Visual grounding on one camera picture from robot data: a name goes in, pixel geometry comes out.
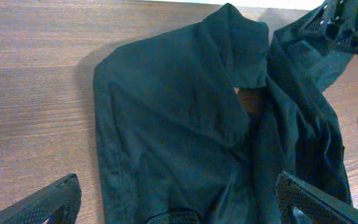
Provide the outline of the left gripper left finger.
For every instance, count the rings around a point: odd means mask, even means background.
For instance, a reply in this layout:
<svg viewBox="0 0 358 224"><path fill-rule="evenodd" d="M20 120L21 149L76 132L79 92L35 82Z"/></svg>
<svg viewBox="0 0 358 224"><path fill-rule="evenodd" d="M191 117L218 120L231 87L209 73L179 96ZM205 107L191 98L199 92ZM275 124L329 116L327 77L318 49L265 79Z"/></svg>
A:
<svg viewBox="0 0 358 224"><path fill-rule="evenodd" d="M80 206L79 180L68 174L1 210L0 224L74 224Z"/></svg>

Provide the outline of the black trousers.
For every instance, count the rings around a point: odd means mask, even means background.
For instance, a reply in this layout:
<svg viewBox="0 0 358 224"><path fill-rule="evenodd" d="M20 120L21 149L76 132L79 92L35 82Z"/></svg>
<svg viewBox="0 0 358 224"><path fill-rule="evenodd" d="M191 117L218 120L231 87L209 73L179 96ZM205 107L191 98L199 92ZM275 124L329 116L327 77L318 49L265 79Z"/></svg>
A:
<svg viewBox="0 0 358 224"><path fill-rule="evenodd" d="M323 93L351 54L321 53L299 18L269 35L226 4L201 22L117 48L94 70L106 223L279 223L287 171L351 203Z"/></svg>

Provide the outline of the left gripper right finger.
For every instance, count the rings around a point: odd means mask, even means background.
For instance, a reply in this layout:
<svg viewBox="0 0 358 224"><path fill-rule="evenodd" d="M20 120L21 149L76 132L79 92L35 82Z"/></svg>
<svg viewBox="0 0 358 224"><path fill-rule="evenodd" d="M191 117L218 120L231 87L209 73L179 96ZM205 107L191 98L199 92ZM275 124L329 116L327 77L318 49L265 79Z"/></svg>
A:
<svg viewBox="0 0 358 224"><path fill-rule="evenodd" d="M282 223L358 224L358 209L285 171L275 191Z"/></svg>

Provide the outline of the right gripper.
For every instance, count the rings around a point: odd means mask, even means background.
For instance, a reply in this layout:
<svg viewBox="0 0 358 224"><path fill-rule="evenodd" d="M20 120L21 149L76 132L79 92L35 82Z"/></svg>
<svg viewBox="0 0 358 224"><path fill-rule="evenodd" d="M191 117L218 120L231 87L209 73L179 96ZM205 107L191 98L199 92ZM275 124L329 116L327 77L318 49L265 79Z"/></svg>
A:
<svg viewBox="0 0 358 224"><path fill-rule="evenodd" d="M324 37L333 48L358 54L358 0L332 0L322 4L311 11L299 34Z"/></svg>

